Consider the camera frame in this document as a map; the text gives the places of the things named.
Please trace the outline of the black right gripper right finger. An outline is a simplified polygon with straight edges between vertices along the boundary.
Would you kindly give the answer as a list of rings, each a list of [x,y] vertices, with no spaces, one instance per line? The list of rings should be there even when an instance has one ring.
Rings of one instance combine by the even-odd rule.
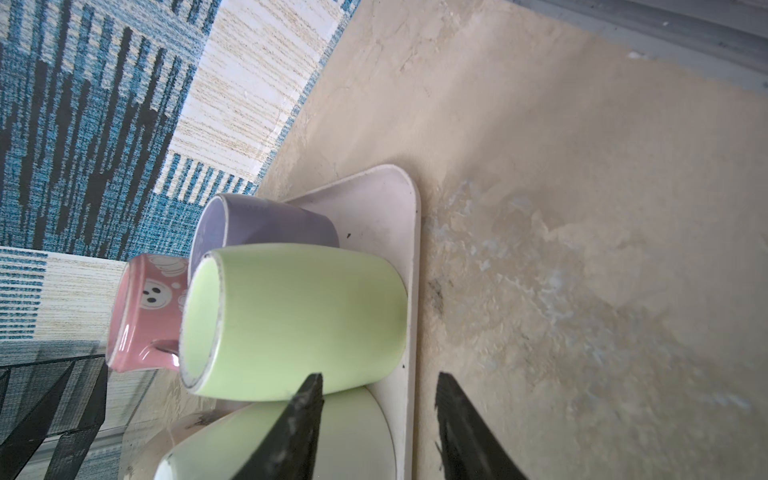
[[[446,479],[527,479],[450,373],[438,375],[435,409]]]

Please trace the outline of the pink patterned mug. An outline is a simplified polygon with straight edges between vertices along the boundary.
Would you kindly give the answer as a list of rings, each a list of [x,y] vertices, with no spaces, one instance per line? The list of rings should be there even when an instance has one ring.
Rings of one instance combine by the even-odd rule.
[[[187,288],[184,258],[142,254],[127,263],[111,312],[105,354],[111,370],[179,369]]]

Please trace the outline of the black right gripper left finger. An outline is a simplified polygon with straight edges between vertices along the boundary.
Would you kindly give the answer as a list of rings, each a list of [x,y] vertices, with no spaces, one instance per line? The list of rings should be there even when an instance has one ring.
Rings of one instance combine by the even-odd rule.
[[[323,406],[323,376],[310,374],[233,479],[312,479]]]

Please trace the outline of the purple mug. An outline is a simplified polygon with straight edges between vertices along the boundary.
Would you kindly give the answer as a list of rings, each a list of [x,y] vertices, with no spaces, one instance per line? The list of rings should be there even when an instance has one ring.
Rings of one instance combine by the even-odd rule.
[[[188,276],[203,256],[228,246],[298,243],[337,247],[339,238],[326,216],[253,195],[219,193],[204,207],[189,255]]]

